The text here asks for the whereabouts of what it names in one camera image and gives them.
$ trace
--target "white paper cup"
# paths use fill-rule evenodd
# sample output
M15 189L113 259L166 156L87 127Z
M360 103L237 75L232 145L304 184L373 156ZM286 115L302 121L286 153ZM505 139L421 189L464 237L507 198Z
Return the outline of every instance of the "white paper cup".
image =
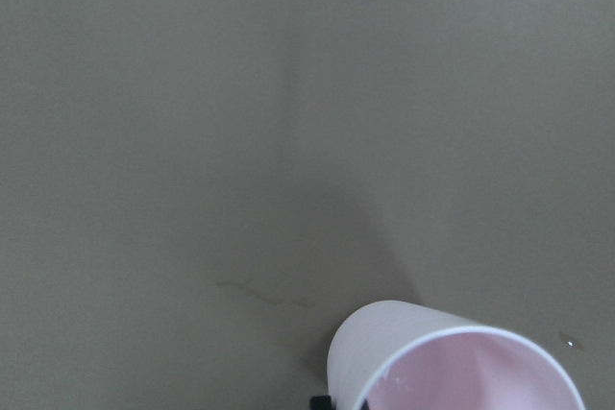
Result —
M333 337L335 410L583 410L546 351L515 333L401 301L368 304Z

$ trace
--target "paper cup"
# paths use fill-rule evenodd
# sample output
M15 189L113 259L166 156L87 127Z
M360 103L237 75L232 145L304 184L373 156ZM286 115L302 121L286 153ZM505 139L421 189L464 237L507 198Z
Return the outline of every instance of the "paper cup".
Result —
M573 381L515 333L401 301L368 304L333 337L335 410L582 410Z

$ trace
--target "gray surface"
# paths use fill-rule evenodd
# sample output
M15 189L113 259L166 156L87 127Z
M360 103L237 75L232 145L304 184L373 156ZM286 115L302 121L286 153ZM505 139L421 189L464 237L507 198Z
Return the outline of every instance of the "gray surface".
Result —
M0 407L305 408L394 298L609 408L614 5L0 0Z

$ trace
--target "water droplet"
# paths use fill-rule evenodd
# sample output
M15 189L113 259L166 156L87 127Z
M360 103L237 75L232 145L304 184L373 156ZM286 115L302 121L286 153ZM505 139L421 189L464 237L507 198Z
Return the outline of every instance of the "water droplet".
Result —
M571 350L585 350L581 341L563 331L559 332L559 340Z

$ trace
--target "cup rim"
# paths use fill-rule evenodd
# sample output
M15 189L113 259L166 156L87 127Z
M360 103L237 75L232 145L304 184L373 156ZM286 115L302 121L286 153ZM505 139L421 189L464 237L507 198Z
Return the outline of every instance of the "cup rim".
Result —
M519 343L533 352L537 353L540 357L546 360L555 370L555 372L564 380L568 389L572 392L572 395L575 399L578 410L585 410L585 405L583 400L578 392L577 386L573 382L572 378L568 376L564 368L555 360L553 356L551 356L546 350L542 347L538 346L528 338L525 338L517 333L512 331L498 328L495 326L481 326L481 325L473 325L473 326L450 326L438 329L431 333L427 333L423 336L420 336L413 341L410 341L403 347L399 348L395 352L393 352L382 364L378 366L378 368L374 371L374 373L370 376L367 382L362 386L360 392L358 393L358 397L355 399L355 402L351 406L353 410L358 410L361 408L363 402L367 399L369 392L372 390L376 382L380 379L380 377L384 374L386 369L391 367L398 359L402 356L408 354L412 350L415 350L431 341L438 340L441 338L446 338L448 336L454 336L463 333L484 333L487 335L498 336L501 338L505 338L506 340L510 340L512 342Z

